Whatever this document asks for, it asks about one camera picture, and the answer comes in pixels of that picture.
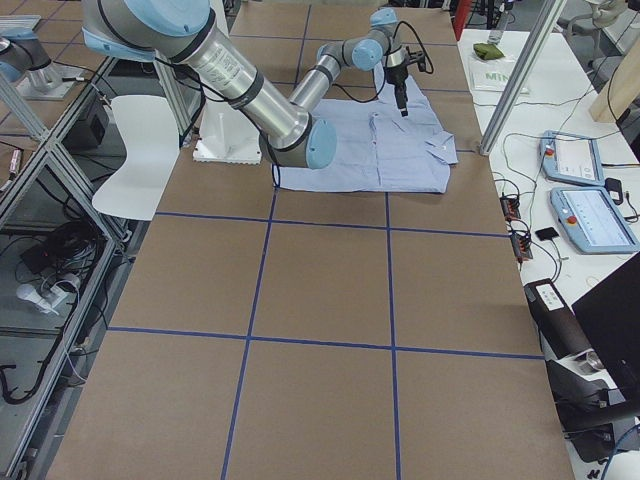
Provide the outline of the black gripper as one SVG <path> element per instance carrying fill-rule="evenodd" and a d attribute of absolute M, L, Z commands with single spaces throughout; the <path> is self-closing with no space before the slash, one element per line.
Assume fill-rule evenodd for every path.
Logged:
<path fill-rule="evenodd" d="M 406 80 L 409 76 L 406 60 L 406 47 L 399 47 L 386 56 L 385 80 L 394 87 L 394 96 L 398 108 L 407 107 Z"/>

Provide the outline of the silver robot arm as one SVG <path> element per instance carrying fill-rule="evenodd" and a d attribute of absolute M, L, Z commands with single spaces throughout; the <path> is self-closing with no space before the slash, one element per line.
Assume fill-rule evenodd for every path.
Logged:
<path fill-rule="evenodd" d="M 7 81 L 16 82 L 25 73 L 50 64 L 51 58 L 33 30 L 14 27 L 1 34 L 1 74 Z"/>
<path fill-rule="evenodd" d="M 391 8 L 370 17 L 369 32 L 331 42 L 290 97 L 283 96 L 231 43 L 216 24 L 207 1 L 85 1 L 83 36 L 87 47 L 106 56 L 169 65 L 186 64 L 228 105 L 259 130 L 267 158 L 284 167 L 322 169 L 334 159 L 335 128 L 312 111 L 347 67 L 371 71 L 382 66 L 397 107 L 407 111 L 408 68 L 428 72 L 425 49 L 411 51 L 399 39 L 400 21 Z"/>

